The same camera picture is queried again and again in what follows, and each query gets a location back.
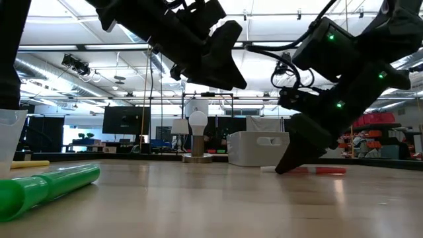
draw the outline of white lamp shade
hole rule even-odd
[[[171,133],[176,135],[188,135],[190,131],[188,129],[187,119],[173,120]]]
[[[190,115],[190,126],[194,136],[202,136],[207,126],[207,116],[200,111],[193,112]]]

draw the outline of yellow tube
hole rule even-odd
[[[13,161],[11,169],[48,166],[50,161]]]

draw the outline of light bulb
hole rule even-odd
[[[204,129],[207,126],[207,116],[200,111],[193,112],[190,115],[189,121],[192,128],[192,135],[202,136],[204,134]]]

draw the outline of green plastic tube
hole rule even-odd
[[[44,179],[47,182],[48,196],[44,201],[48,201],[90,184],[97,180],[99,176],[100,168],[98,166],[81,165],[34,175],[33,177]]]
[[[0,180],[0,221],[11,221],[35,205],[90,184],[99,176],[98,166],[82,165],[27,178]]]

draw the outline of lamp base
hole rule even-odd
[[[203,156],[192,156],[191,154],[184,154],[182,156],[184,163],[213,163],[213,155],[203,154]]]

